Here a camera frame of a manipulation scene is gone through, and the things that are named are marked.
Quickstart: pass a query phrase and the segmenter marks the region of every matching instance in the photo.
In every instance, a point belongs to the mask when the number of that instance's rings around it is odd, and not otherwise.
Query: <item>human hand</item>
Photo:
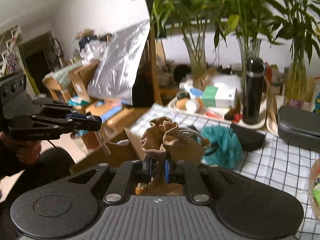
[[[35,163],[41,152],[40,141],[16,141],[4,132],[0,132],[0,139],[10,150],[16,153],[19,161],[30,165]]]

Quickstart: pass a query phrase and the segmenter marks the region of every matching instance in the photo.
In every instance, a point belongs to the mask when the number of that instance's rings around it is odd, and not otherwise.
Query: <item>glass vase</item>
[[[260,46],[262,39],[249,38],[247,41],[240,36],[237,37],[240,54],[241,54],[241,65],[242,65],[242,77],[245,76],[245,63],[249,57],[259,57]]]
[[[293,40],[292,49],[292,63],[285,86],[284,105],[302,109],[307,87],[304,42]]]
[[[204,90],[202,77],[207,71],[207,63],[205,61],[205,36],[200,36],[197,40],[191,38],[183,38],[191,63],[191,72],[193,79],[193,87]]]

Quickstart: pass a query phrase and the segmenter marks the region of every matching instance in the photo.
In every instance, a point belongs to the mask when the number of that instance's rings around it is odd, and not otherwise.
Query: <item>black cable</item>
[[[47,140],[53,147],[55,147],[56,148],[56,146],[51,142],[51,141],[49,141],[49,140]]]

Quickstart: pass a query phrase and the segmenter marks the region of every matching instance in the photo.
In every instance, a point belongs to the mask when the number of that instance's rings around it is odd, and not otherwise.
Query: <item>black pants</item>
[[[68,152],[52,148],[41,154],[35,166],[22,173],[6,200],[0,203],[0,240],[14,240],[19,236],[10,217],[13,201],[31,189],[69,176],[69,167],[73,164]]]

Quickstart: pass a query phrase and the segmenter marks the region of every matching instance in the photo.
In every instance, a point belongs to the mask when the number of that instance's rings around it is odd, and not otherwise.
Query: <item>dark door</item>
[[[35,80],[35,83],[39,89],[40,93],[45,93],[50,96],[49,90],[42,83],[42,79],[45,75],[50,73],[48,62],[45,58],[44,51],[41,50],[32,54],[26,58],[26,63],[30,75]]]

